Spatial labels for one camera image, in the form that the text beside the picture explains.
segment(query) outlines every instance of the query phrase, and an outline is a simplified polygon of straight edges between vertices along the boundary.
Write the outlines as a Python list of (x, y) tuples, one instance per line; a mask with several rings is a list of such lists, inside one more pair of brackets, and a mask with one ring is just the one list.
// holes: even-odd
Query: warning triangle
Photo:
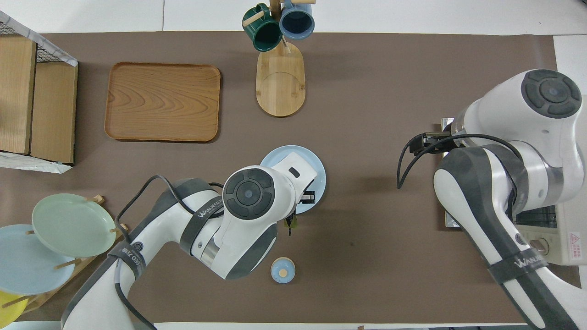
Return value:
[(571, 233), (571, 245), (577, 243), (577, 241), (579, 240), (579, 237), (573, 233)]

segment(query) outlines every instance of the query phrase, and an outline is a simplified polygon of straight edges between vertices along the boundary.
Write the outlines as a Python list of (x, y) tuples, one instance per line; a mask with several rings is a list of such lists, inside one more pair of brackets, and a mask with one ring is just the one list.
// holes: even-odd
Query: metal grid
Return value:
[[(0, 22), (0, 35), (17, 35), (18, 33), (14, 31), (13, 28), (4, 24), (4, 22)], [(37, 63), (46, 63), (46, 62), (61, 62), (61, 60), (48, 51), (46, 51), (43, 47), (37, 45), (37, 56), (36, 56)]]

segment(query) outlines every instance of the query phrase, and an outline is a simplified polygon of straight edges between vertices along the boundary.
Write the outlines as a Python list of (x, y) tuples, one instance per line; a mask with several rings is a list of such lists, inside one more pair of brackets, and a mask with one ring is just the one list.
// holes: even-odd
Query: green mug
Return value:
[(242, 17), (242, 21), (245, 22), (248, 18), (251, 18), (260, 12), (263, 12), (262, 17), (242, 28), (253, 41), (253, 46), (256, 50), (267, 52), (279, 45), (282, 38), (279, 22), (271, 17), (269, 7), (265, 4), (258, 4), (256, 7), (249, 9), (245, 13)]

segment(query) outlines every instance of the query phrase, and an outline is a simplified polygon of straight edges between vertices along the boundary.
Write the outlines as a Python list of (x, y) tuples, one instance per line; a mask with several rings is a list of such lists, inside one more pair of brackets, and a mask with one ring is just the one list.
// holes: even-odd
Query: yellow plate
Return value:
[(13, 323), (13, 321), (22, 314), (22, 311), (25, 310), (26, 303), (29, 301), (28, 299), (17, 302), (12, 306), (2, 308), (3, 304), (11, 302), (20, 297), (20, 295), (8, 294), (6, 292), (0, 291), (0, 329), (4, 328), (10, 323)]

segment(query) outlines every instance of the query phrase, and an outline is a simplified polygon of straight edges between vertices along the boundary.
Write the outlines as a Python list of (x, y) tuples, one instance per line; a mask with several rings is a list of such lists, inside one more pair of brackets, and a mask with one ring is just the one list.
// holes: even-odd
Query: rectangular brown tray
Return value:
[(218, 131), (220, 71), (128, 63), (110, 71), (104, 130), (117, 140), (208, 142)]

